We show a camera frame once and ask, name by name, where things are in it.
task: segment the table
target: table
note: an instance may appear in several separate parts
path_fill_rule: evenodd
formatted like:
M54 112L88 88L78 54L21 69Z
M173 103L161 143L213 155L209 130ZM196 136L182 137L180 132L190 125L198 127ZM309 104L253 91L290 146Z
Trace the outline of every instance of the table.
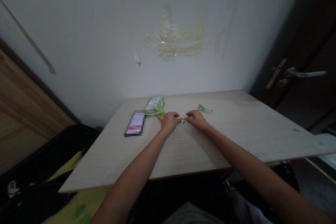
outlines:
M148 98L126 100L59 192L113 184L130 162L160 129L157 118L147 118L141 136L125 137L134 110ZM314 136L244 91L225 91L166 96L165 112L179 114L199 104L213 109L205 119L263 162L279 161L336 152L330 135ZM179 124L166 140L150 179L205 172L230 167L223 155L188 122Z

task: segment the door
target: door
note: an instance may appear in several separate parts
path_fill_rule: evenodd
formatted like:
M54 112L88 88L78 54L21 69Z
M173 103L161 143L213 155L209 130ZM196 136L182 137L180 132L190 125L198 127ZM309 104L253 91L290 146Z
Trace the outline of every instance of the door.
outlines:
M74 124L0 50L0 175Z
M335 0L317 0L258 99L312 133L336 122Z

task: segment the yellow fabric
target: yellow fabric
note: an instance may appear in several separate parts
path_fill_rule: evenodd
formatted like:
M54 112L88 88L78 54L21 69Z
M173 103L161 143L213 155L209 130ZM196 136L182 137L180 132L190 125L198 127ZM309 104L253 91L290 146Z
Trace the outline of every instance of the yellow fabric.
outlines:
M78 192L61 211L42 224L89 224L111 186Z
M53 180L57 178L58 176L62 175L63 173L66 173L70 170L75 169L75 167L78 165L78 163L82 160L82 151L77 152L68 162L66 162L61 168L59 168L49 179Z

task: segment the smartphone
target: smartphone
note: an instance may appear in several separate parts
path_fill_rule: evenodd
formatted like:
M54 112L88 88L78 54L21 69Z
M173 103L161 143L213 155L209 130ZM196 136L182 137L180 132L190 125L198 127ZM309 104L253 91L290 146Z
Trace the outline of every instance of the smartphone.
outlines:
M135 110L125 130L125 137L141 135L146 121L145 110Z

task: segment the small white object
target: small white object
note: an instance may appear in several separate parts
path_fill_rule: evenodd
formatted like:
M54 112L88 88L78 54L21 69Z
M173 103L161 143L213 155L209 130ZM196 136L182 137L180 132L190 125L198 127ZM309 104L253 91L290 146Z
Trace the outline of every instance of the small white object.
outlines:
M181 121L181 123L184 123L185 121L186 121L186 118L187 118L188 116L185 114L185 113L182 113L178 118L182 118L182 121Z
M20 188L16 188L16 181L13 180L9 182L8 186L8 197L13 198L15 194L17 194L20 191Z

